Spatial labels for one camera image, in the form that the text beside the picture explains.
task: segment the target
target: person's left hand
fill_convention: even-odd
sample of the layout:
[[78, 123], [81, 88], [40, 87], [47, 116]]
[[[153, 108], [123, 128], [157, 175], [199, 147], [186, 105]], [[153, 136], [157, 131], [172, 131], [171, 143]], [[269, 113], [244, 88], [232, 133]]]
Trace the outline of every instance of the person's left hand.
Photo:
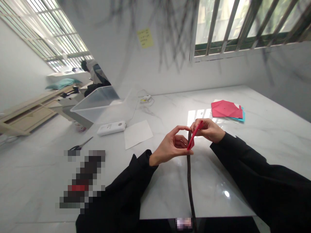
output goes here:
[[176, 135], [180, 130], [191, 131], [187, 126], [176, 126], [169, 132], [159, 147], [149, 158], [150, 166], [157, 166], [180, 155], [193, 155], [192, 150], [187, 150], [188, 140], [183, 135]]

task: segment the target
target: white floor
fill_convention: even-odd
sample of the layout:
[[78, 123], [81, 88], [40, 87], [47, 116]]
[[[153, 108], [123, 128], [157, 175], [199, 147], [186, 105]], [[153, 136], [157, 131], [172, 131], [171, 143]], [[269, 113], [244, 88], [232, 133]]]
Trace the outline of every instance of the white floor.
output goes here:
[[[30, 136], [0, 146], [1, 233], [75, 232], [78, 210], [63, 213], [55, 203], [68, 184], [59, 173], [60, 158], [83, 134], [55, 116]], [[255, 221], [262, 233], [270, 232], [258, 217]]]

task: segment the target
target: scissors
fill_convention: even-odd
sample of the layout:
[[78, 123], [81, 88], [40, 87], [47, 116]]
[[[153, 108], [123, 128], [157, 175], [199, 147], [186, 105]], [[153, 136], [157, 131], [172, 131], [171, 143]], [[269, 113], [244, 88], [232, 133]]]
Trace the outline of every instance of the scissors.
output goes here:
[[82, 147], [83, 147], [89, 140], [87, 140], [85, 143], [83, 143], [83, 144], [81, 144], [81, 145], [77, 145], [77, 146], [71, 148], [70, 150], [81, 150]]

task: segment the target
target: plastic storage box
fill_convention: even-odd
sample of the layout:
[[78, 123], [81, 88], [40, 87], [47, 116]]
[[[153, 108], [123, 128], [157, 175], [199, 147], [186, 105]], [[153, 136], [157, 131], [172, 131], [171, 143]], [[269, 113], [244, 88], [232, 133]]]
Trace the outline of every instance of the plastic storage box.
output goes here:
[[120, 99], [112, 86], [97, 88], [70, 111], [96, 124], [132, 119], [138, 98], [134, 88]]

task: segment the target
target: black sleeve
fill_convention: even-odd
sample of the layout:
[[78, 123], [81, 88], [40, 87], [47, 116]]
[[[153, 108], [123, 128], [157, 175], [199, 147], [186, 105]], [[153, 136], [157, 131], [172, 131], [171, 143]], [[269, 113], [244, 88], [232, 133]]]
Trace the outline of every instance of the black sleeve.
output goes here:
[[228, 133], [218, 144], [212, 143], [211, 149], [271, 232], [310, 227], [310, 180], [284, 166], [268, 164], [244, 141]]
[[90, 198], [76, 221], [77, 232], [127, 232], [139, 221], [140, 199], [157, 166], [149, 166], [150, 150], [129, 166], [98, 197]]

